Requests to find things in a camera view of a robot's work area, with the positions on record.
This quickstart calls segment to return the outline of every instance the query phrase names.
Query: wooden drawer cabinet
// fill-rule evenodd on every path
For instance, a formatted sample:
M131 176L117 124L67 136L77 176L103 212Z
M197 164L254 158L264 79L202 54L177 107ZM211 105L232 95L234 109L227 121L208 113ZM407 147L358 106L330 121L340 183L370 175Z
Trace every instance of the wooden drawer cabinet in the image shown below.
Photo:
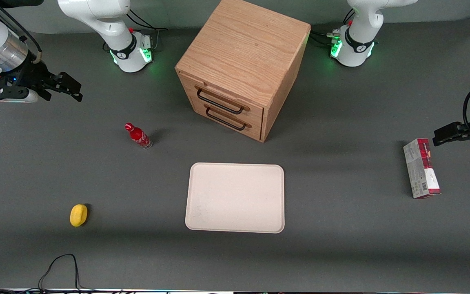
M310 29L222 0L175 66L193 110L264 142L297 78Z

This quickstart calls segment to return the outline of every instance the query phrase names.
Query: white tray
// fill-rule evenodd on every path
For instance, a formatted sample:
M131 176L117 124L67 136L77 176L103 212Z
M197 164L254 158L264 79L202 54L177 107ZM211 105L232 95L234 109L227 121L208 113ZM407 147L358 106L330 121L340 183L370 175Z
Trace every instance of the white tray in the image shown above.
M284 170L267 164L194 164L186 226L204 231L282 232Z

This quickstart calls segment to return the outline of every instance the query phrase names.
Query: gray wall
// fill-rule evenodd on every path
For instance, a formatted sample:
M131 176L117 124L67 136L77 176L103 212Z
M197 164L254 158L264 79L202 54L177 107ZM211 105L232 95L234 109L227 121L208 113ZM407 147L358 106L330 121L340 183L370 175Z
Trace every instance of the gray wall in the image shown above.
M341 21L349 6L345 0L248 0L296 19L321 24ZM132 0L132 9L154 26L201 27L219 0ZM9 9L28 30L41 33L88 32L90 28L65 16L56 0L41 6ZM470 17L470 0L420 0L384 10L386 22L432 22ZM124 17L127 25L133 25Z

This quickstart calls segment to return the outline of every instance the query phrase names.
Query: coca-cola bottle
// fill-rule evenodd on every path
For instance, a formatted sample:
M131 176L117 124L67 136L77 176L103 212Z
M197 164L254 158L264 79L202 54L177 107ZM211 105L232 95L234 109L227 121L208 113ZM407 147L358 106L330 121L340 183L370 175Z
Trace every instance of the coca-cola bottle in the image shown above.
M125 124L124 128L130 133L130 138L132 138L132 140L134 140L143 149L151 147L153 142L140 128L134 126L132 123Z

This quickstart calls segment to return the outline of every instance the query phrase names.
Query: wooden cabinet top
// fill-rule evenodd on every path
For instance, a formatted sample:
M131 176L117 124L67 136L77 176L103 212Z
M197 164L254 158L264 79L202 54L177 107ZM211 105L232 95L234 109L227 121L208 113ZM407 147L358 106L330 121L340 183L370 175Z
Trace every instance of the wooden cabinet top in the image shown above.
M222 0L175 68L267 106L310 29L242 0Z

